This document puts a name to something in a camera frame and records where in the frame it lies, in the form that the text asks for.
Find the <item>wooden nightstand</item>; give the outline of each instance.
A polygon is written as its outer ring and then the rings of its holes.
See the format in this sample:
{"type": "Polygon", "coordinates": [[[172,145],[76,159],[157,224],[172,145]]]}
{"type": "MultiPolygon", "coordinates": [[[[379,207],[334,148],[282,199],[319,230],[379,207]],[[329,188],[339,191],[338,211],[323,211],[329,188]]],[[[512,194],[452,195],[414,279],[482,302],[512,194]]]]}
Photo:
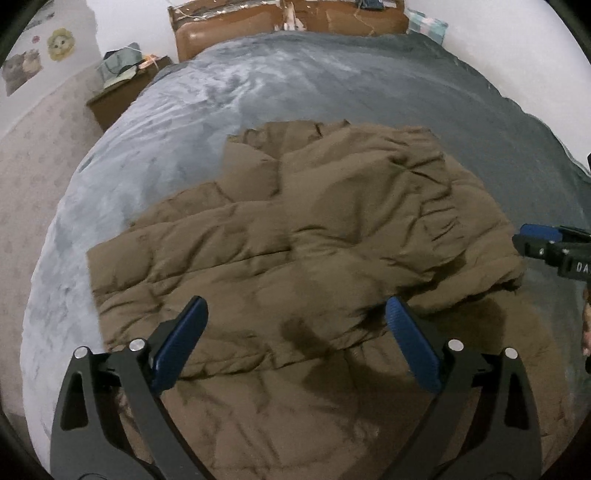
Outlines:
{"type": "Polygon", "coordinates": [[[150,65],[143,70],[139,70],[133,78],[107,87],[86,102],[103,132],[113,125],[123,112],[129,108],[156,74],[165,66],[171,64],[172,60],[168,57],[156,60],[156,65],[150,65]]]}

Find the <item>brown puffer jacket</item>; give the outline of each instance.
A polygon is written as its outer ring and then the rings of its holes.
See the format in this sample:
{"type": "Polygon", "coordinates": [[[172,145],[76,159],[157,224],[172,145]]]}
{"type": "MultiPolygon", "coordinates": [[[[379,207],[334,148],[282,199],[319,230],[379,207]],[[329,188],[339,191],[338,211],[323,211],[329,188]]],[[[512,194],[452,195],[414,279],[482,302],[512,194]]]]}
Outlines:
{"type": "Polygon", "coordinates": [[[88,259],[108,349],[207,300],[163,402],[220,480],[370,480],[431,400],[384,325],[392,295],[468,346],[516,348],[545,464],[565,447],[564,366],[515,291],[512,233],[426,129],[282,122],[231,138],[217,181],[153,206],[88,259]]]}

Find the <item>bolt head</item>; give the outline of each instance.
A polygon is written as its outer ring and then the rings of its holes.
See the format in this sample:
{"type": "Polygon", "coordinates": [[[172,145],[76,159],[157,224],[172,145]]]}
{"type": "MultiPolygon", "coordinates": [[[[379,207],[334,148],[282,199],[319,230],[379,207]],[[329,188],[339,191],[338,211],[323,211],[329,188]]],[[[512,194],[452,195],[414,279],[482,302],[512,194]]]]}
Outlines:
{"type": "Polygon", "coordinates": [[[517,350],[509,347],[509,348],[505,348],[505,356],[507,356],[508,358],[511,358],[512,360],[515,360],[515,359],[517,359],[519,354],[517,353],[517,350]]]}
{"type": "Polygon", "coordinates": [[[132,352],[139,352],[146,346],[146,341],[143,338],[136,338],[129,343],[129,350],[132,352]]]}
{"type": "Polygon", "coordinates": [[[74,350],[74,356],[77,359],[84,358],[86,355],[88,355],[88,348],[85,346],[80,346],[74,350]]]}
{"type": "Polygon", "coordinates": [[[454,352],[461,352],[462,350],[464,350],[464,344],[456,338],[449,340],[447,346],[450,350],[453,350],[454,352]]]}

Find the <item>wooden headboard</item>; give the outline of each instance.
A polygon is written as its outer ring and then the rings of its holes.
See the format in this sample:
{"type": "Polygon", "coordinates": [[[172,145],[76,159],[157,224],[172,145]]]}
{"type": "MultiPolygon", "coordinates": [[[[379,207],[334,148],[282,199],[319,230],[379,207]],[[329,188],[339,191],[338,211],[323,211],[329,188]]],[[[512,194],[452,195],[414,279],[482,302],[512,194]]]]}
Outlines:
{"type": "Polygon", "coordinates": [[[169,7],[168,14],[178,59],[185,61],[225,40],[283,30],[293,13],[307,31],[360,36],[405,33],[404,0],[386,4],[382,11],[369,11],[351,1],[193,0],[169,7]]]}

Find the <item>bedsheet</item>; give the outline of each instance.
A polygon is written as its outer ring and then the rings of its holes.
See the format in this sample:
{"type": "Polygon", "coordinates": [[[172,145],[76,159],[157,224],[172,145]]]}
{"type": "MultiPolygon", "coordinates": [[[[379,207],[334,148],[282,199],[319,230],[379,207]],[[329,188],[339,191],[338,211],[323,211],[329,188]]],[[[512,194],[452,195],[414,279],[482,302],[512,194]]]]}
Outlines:
{"type": "MultiPolygon", "coordinates": [[[[103,351],[86,251],[149,205],[214,178],[227,135],[311,118],[429,127],[514,224],[591,226],[589,179],[552,132],[420,34],[284,32],[216,45],[157,76],[83,159],[49,227],[21,348],[25,413],[46,468],[71,354],[103,351]]],[[[580,417],[591,390],[579,352],[582,286],[532,262],[524,287],[562,348],[580,417]]]]}

